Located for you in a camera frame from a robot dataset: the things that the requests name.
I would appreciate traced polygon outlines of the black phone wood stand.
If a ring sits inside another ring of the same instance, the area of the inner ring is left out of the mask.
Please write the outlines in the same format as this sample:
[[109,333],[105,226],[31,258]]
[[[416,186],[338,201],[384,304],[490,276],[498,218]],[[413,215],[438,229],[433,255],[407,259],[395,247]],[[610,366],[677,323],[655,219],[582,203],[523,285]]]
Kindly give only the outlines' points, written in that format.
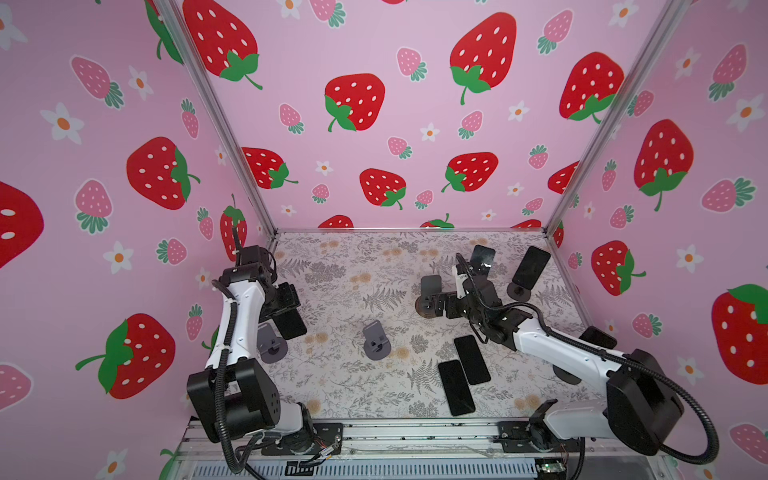
[[441,362],[438,364],[438,372],[451,415],[474,413],[476,406],[461,362],[459,360]]

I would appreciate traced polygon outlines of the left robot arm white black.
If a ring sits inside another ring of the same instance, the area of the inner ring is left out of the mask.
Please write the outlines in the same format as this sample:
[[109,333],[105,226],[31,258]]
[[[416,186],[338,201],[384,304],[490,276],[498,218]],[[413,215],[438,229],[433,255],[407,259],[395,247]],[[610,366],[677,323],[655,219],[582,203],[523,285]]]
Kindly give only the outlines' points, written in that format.
[[293,285],[262,263],[224,270],[212,285],[223,297],[217,340],[187,393],[208,439],[224,443],[264,431],[281,437],[312,430],[305,406],[281,399],[262,364],[281,341],[307,333]]

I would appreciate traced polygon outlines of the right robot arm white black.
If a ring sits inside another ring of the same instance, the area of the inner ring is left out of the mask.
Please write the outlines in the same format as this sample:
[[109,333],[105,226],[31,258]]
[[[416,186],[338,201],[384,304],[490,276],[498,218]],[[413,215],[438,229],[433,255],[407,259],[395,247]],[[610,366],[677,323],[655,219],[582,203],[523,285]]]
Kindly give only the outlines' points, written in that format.
[[601,395],[593,402],[548,401],[538,407],[528,427],[538,449],[597,437],[618,440],[648,456],[670,450],[664,442],[682,417],[687,398],[652,355],[622,353],[601,331],[588,338],[562,333],[528,302],[502,304],[482,276],[459,274],[456,280],[456,290],[445,292],[440,276],[424,277],[417,312],[425,318],[465,318],[482,339],[546,361],[560,369],[561,380],[585,383]]

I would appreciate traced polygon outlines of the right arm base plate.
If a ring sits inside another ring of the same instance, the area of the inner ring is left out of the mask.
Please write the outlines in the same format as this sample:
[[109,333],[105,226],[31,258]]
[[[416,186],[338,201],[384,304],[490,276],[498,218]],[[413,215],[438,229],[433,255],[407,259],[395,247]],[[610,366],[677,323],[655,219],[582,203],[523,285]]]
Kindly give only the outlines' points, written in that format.
[[497,424],[498,435],[492,439],[500,444],[505,453],[578,453],[580,442],[576,439],[556,438],[543,424],[531,425],[527,421],[505,421]]

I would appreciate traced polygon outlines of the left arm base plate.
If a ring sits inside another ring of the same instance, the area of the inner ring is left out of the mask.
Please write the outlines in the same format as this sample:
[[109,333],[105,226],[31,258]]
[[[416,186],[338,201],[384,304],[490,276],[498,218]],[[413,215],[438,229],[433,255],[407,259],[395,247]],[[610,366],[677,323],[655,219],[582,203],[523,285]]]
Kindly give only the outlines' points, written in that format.
[[314,456],[331,448],[330,454],[341,452],[344,425],[337,422],[315,423],[312,432],[302,430],[283,436],[260,450],[263,456]]

